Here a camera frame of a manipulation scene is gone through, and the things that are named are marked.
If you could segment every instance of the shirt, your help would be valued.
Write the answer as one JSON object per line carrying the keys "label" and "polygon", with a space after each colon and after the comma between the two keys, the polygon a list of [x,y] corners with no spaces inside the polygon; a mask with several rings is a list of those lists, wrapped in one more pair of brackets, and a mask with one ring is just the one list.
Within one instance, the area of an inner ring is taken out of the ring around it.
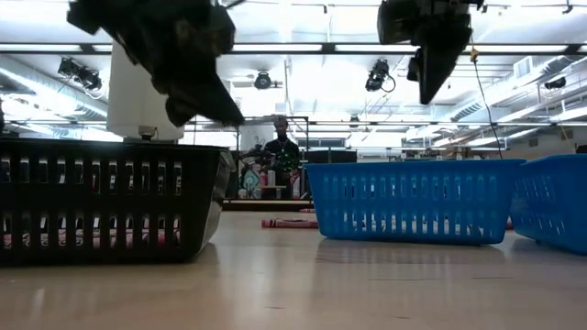
{"label": "shirt", "polygon": [[300,166],[300,149],[289,138],[284,142],[274,139],[265,145],[265,149],[275,154],[273,169],[277,173],[289,173]]}

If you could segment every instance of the blue plastic basket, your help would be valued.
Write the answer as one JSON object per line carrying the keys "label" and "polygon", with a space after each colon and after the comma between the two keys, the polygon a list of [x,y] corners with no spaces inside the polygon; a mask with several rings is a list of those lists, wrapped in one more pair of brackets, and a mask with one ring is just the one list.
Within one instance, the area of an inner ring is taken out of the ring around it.
{"label": "blue plastic basket", "polygon": [[504,239],[524,160],[306,165],[326,237],[443,244]]}
{"label": "blue plastic basket", "polygon": [[516,233],[587,253],[587,155],[550,156],[520,167],[512,202]]}

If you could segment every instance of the spotlight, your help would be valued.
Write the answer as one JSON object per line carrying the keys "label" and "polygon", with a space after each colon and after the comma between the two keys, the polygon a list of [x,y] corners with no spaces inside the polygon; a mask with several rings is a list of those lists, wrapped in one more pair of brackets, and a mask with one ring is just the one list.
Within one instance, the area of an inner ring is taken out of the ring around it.
{"label": "spotlight", "polygon": [[259,74],[257,75],[257,79],[255,79],[254,86],[259,90],[270,88],[271,78],[269,77],[269,73],[266,71],[259,72]]}
{"label": "spotlight", "polygon": [[68,81],[74,80],[87,91],[96,92],[102,88],[102,79],[100,79],[98,71],[90,70],[72,59],[61,59],[57,73]]}
{"label": "spotlight", "polygon": [[389,77],[389,64],[387,60],[377,60],[373,69],[369,72],[369,78],[365,83],[367,92],[376,92],[382,89],[385,79]]}
{"label": "spotlight", "polygon": [[544,84],[544,87],[548,90],[555,89],[555,88],[562,88],[567,85],[567,79],[565,77],[558,78],[552,82],[547,82]]}
{"label": "spotlight", "polygon": [[[352,115],[350,117],[350,122],[351,123],[358,123],[359,122],[359,116],[358,115]],[[349,125],[350,128],[358,128],[359,125]]]}

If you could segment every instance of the red object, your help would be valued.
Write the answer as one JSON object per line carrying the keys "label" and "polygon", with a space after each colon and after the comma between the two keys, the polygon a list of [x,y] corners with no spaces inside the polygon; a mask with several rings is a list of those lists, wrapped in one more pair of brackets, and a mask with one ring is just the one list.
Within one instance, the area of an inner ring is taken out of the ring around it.
{"label": "red object", "polygon": [[267,186],[267,173],[266,172],[262,172],[260,174],[260,186],[261,187]]}
{"label": "red object", "polygon": [[318,222],[312,220],[302,219],[271,219],[262,220],[260,226],[263,228],[306,228],[306,229],[318,229]]}

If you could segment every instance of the air duct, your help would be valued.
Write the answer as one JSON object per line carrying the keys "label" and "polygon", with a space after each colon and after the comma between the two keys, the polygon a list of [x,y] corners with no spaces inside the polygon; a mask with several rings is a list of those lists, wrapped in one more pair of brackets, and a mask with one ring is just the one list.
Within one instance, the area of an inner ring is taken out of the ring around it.
{"label": "air duct", "polygon": [[55,91],[56,96],[59,92],[59,95],[68,97],[71,102],[86,110],[86,112],[91,111],[101,117],[106,117],[108,105],[105,102],[95,100],[69,85],[63,85],[64,82],[50,78],[46,74],[31,69],[6,55],[0,55],[0,74],[4,74],[4,76],[16,81],[16,83],[26,85],[27,88],[32,90],[39,87],[46,88]]}
{"label": "air duct", "polygon": [[[519,62],[532,63],[526,70],[527,74],[521,75],[517,74],[518,72],[509,74],[493,85],[485,88],[487,105],[496,105],[521,94],[528,87],[546,83],[583,59],[585,59],[584,56],[558,56],[550,60],[545,60],[544,57],[527,57]],[[436,120],[439,122],[457,122],[479,110],[486,111],[485,104],[480,95],[455,105],[455,110]],[[417,131],[411,133],[411,135],[423,138],[430,136],[439,129],[441,129],[439,126],[423,126],[416,128]]]}
{"label": "air duct", "polygon": [[[486,93],[490,94],[491,96],[487,99],[487,103],[489,106],[495,105],[523,92],[525,90],[524,87],[527,87],[530,84],[535,86],[542,83],[547,83],[551,79],[555,78],[557,74],[560,74],[562,71],[583,58],[583,56],[558,56],[554,59],[534,66],[529,74],[520,78],[516,79],[514,74],[510,74],[506,78],[503,78],[500,82],[497,82],[488,88]],[[469,116],[479,110],[485,110],[485,104],[483,103],[481,97],[477,97],[472,101],[457,105],[457,110],[453,111],[449,116],[450,121],[459,121],[462,118]]]}

